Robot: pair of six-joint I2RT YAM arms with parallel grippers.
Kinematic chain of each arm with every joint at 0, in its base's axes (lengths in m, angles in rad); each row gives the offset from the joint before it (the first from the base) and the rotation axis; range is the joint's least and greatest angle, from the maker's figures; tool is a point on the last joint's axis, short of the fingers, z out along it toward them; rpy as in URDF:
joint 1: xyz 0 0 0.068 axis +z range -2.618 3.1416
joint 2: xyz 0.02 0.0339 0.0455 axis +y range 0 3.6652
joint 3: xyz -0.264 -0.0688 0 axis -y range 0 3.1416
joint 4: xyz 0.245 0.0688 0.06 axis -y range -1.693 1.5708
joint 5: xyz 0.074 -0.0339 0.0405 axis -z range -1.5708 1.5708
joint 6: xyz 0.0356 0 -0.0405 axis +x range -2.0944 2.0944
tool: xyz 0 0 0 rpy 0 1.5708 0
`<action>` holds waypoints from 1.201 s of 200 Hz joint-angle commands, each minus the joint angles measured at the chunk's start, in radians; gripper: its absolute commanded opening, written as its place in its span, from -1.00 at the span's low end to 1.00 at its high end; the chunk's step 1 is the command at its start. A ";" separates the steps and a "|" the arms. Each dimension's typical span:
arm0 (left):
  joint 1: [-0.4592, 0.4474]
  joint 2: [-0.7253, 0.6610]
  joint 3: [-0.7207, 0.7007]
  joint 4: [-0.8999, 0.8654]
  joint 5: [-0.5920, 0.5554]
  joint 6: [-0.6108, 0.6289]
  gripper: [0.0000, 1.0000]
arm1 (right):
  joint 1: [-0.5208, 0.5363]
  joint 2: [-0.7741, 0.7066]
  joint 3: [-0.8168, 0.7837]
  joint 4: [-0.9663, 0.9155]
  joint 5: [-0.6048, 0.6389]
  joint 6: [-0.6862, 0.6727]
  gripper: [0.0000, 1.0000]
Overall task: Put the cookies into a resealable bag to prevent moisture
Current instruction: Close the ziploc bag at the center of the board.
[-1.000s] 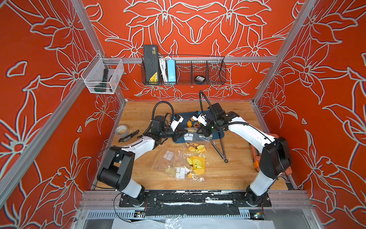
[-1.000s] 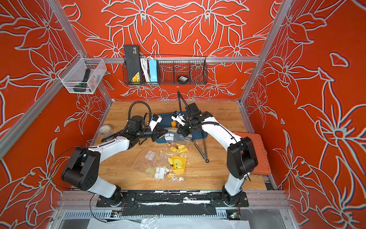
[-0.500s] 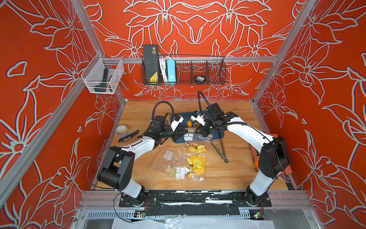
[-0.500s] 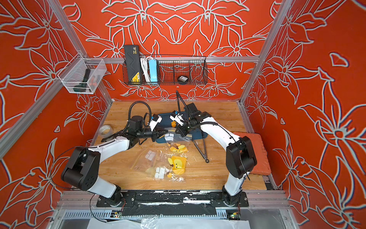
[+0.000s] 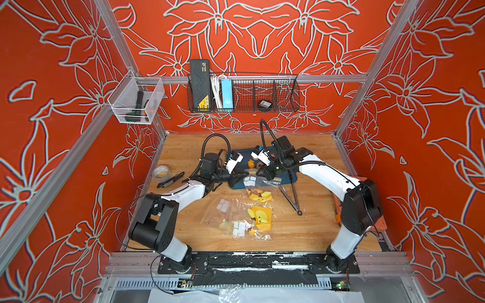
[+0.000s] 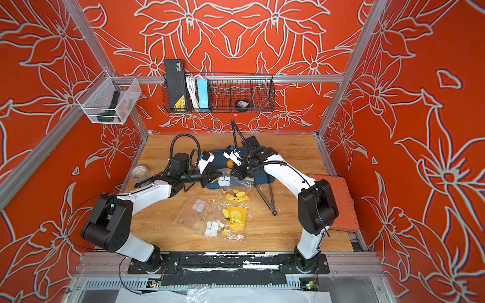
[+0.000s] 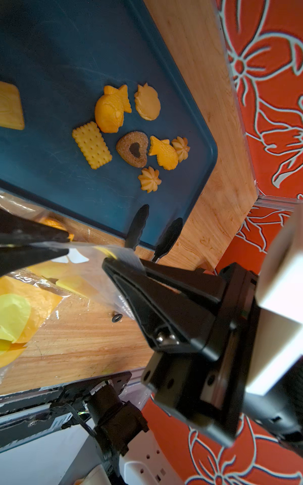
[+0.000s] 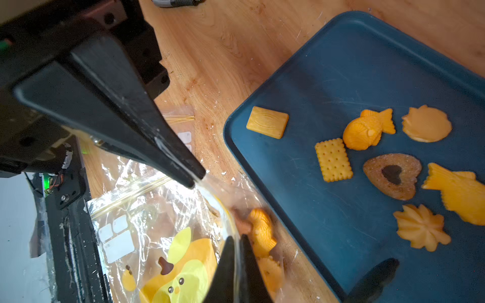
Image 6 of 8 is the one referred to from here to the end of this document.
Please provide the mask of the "clear bag yellow dog print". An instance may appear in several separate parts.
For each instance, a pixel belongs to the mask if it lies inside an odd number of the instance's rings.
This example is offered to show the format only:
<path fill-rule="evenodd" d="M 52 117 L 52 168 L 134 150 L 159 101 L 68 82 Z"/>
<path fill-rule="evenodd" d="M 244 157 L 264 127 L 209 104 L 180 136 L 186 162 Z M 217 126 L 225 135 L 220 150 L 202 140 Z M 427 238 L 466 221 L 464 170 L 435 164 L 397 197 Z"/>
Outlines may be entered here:
<path fill-rule="evenodd" d="M 237 177 L 230 175 L 229 169 L 221 169 L 222 175 L 217 179 L 217 184 L 222 191 L 226 201 L 231 203 L 242 203 L 250 200 L 250 192 L 255 185 L 255 180 L 248 177 L 239 180 Z"/>

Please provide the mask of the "metal kitchen tongs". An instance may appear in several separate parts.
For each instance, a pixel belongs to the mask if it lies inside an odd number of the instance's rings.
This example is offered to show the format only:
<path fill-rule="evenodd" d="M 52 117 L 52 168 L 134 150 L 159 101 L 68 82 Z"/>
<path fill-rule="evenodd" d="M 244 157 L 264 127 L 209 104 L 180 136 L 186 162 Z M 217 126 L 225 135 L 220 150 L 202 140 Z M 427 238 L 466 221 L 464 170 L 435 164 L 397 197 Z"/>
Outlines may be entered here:
<path fill-rule="evenodd" d="M 267 198 L 264 195 L 263 189 L 261 188 L 261 186 L 255 186 L 255 188 L 256 188 L 258 194 L 260 195 L 261 199 L 265 202 L 265 204 L 267 205 L 269 210 L 272 212 L 272 215 L 277 216 L 278 213 L 275 209 L 274 196 L 273 196 L 273 190 L 272 190 L 271 183 L 268 183 L 268 187 L 269 187 L 269 198 Z"/>

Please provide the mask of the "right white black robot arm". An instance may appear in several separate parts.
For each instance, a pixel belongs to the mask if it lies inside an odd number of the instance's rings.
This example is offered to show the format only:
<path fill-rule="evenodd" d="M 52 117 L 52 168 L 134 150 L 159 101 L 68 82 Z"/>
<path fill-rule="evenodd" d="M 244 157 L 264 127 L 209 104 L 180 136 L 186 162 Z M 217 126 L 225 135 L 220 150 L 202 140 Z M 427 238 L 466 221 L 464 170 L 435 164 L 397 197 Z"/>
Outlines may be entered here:
<path fill-rule="evenodd" d="M 244 137 L 235 121 L 231 121 L 231 127 L 234 145 L 224 152 L 234 163 L 231 175 L 243 180 L 254 171 L 264 170 L 297 198 L 303 229 L 294 250 L 295 266 L 302 273 L 317 271 L 323 238 L 339 215 L 330 183 L 299 172 L 277 151 L 261 146 L 255 136 Z"/>

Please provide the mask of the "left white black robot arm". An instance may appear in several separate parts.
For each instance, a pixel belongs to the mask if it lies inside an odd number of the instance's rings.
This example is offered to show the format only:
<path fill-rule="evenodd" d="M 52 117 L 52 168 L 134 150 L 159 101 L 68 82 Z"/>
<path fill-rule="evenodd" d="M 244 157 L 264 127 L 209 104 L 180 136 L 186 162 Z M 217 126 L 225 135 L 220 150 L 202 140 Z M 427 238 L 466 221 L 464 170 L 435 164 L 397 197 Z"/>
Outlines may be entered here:
<path fill-rule="evenodd" d="M 196 161 L 193 161 L 193 154 L 174 153 L 175 143 L 182 137 L 195 142 Z M 170 145 L 169 162 L 162 172 L 136 183 L 135 189 L 128 193 L 99 196 L 82 228 L 82 239 L 108 252 L 139 261 L 146 271 L 155 271 L 162 262 L 160 248 L 131 233 L 133 216 L 180 191 L 187 191 L 186 185 L 199 183 L 204 188 L 221 177 L 220 171 L 209 167 L 214 160 L 214 154 L 201 151 L 193 135 L 176 136 Z"/>

